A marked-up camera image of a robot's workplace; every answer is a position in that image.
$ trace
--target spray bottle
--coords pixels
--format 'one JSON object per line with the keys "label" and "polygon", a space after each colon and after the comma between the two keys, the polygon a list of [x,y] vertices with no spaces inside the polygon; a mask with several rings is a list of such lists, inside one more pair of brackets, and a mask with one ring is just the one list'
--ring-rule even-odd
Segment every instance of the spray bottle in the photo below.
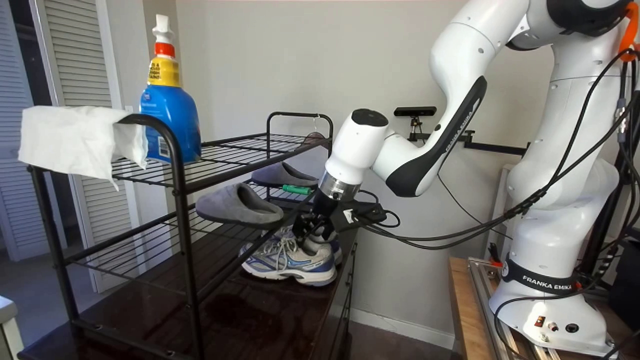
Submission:
{"label": "spray bottle", "polygon": [[[149,65],[147,88],[140,98],[140,113],[162,120],[175,134],[182,150],[182,160],[189,163],[200,159],[200,124],[193,98],[180,87],[178,62],[175,60],[173,32],[169,18],[156,15],[156,57]],[[147,127],[149,150],[147,157],[171,162],[166,140]]]}

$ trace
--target louvered door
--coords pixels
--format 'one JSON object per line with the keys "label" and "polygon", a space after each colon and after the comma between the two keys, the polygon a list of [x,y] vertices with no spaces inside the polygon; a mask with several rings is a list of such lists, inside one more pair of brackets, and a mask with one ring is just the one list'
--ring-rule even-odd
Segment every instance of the louvered door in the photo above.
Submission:
{"label": "louvered door", "polygon": [[[39,28],[36,25],[36,32],[43,53],[47,54],[45,70],[53,103],[58,106],[111,107],[112,91],[95,0],[35,0],[31,5],[37,7]],[[86,246],[131,229],[132,218],[133,223],[137,223],[137,215],[132,217],[129,211],[134,204],[134,194],[123,181],[116,182],[120,187],[116,192],[104,180],[85,176],[70,178]],[[117,254],[134,254],[134,245],[105,251],[110,253],[102,259]],[[99,265],[100,255],[98,253],[94,257],[94,265]],[[135,276],[136,271],[127,275]],[[94,270],[90,272],[98,292],[122,282],[119,277]]]}
{"label": "louvered door", "polygon": [[26,165],[17,160],[22,109],[33,105],[8,0],[0,0],[0,227],[11,260],[49,251]]}

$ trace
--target shoe rack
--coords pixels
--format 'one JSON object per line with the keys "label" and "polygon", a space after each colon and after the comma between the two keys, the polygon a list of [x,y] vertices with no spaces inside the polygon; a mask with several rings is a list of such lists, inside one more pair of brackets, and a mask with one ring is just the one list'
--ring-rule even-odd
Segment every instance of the shoe rack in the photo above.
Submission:
{"label": "shoe rack", "polygon": [[[300,117],[313,118],[314,121],[315,119],[325,120],[329,125],[329,138],[315,138],[310,141],[305,136],[271,132],[271,123],[275,118]],[[289,159],[315,147],[327,145],[327,153],[330,156],[333,122],[323,114],[274,112],[267,119],[266,132],[205,142],[202,144],[201,159],[189,164],[182,163],[182,154],[175,135],[160,120],[148,115],[132,114],[122,119],[120,123],[139,124],[156,129],[168,144],[172,162],[167,165],[149,160],[147,168],[143,170],[129,160],[117,160],[113,162],[113,177],[169,188],[175,201],[175,212],[114,236],[76,254],[65,256],[53,222],[49,194],[44,180],[44,174],[48,170],[31,166],[28,168],[33,178],[42,212],[69,324],[75,334],[98,335],[97,339],[101,339],[99,341],[115,341],[139,349],[142,351],[141,354],[153,356],[141,357],[144,359],[203,360],[205,359],[205,348],[211,342],[211,340],[205,341],[204,339],[204,333],[208,334],[208,332],[207,329],[203,331],[203,323],[211,323],[211,319],[207,317],[206,307],[201,306],[202,302],[232,274],[236,274],[242,263],[277,228],[262,234],[262,231],[243,224],[217,224],[204,220],[195,213],[195,205],[188,204],[187,196],[259,168]],[[284,208],[283,224],[291,221],[297,212],[307,211],[314,196],[314,193],[299,195],[284,192],[279,188],[268,188],[251,182],[248,184],[259,195]],[[236,256],[240,247],[247,241],[253,243],[251,248],[242,256]],[[203,250],[202,247],[205,245],[208,250]],[[136,293],[135,299],[123,299],[121,302],[130,304],[129,307],[140,306],[142,308],[128,307],[124,310],[121,308],[118,313],[111,314],[111,317],[105,317],[104,313],[108,313],[108,310],[105,309],[102,309],[99,315],[92,313],[91,309],[80,313],[67,272],[68,266],[76,265],[137,283],[139,289],[143,290]],[[150,302],[150,299],[153,299],[155,305],[154,316],[145,315],[145,308],[140,305],[145,301]],[[165,327],[160,325],[163,319],[158,319],[156,312],[159,303],[164,304],[170,302],[169,300],[173,301],[175,309],[168,311],[168,314],[163,318],[164,321],[180,322],[180,326],[176,325],[173,328],[185,331],[188,329],[190,336],[183,336],[182,343],[174,344],[169,340],[172,337],[168,334],[165,340],[162,340],[162,335],[156,333],[131,336],[133,333],[137,334],[136,326],[142,327],[149,325],[148,323],[153,325],[150,326],[151,330],[153,328],[164,329]],[[140,324],[131,325],[131,322],[127,322],[125,326],[122,322],[120,327],[124,329],[118,328],[117,321],[113,319],[118,316],[122,317],[123,312],[130,313],[130,317],[140,315]],[[265,315],[258,311],[255,316]],[[110,323],[100,323],[100,317],[107,319],[105,321]],[[184,338],[190,338],[190,342],[186,345]]]}

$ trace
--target baseboard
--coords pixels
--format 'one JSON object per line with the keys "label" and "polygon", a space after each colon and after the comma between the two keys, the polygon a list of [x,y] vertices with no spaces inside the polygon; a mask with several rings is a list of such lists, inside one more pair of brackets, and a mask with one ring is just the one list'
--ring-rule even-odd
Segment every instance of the baseboard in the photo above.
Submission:
{"label": "baseboard", "polygon": [[453,348],[453,342],[455,340],[455,336],[453,334],[415,323],[404,322],[387,318],[382,315],[368,313],[367,311],[359,309],[351,309],[351,321],[394,332],[408,338],[421,340],[447,349]]}

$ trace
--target bottle label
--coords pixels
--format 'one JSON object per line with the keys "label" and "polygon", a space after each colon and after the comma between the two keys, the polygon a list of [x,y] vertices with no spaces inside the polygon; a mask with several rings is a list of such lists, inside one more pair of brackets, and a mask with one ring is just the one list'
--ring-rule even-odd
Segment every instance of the bottle label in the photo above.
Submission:
{"label": "bottle label", "polygon": [[180,87],[178,62],[168,58],[154,58],[149,65],[149,85]]}

